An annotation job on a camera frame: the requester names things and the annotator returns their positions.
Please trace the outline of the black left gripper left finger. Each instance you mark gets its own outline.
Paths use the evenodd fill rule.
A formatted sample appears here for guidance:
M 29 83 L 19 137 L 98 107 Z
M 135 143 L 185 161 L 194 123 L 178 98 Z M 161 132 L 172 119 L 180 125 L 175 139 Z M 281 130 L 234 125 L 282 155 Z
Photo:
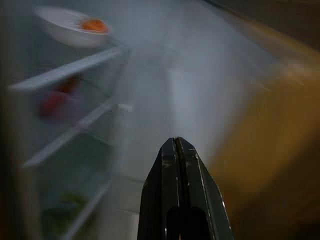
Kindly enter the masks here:
M 160 147 L 142 188 L 138 240 L 180 238 L 176 157 L 174 139 L 169 138 Z

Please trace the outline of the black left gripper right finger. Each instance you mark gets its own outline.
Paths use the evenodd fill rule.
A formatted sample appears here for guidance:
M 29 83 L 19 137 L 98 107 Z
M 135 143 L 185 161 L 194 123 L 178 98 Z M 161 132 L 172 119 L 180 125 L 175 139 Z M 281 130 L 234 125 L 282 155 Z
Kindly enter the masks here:
M 196 148 L 177 139 L 182 206 L 182 240 L 232 240 L 234 238 L 220 190 Z

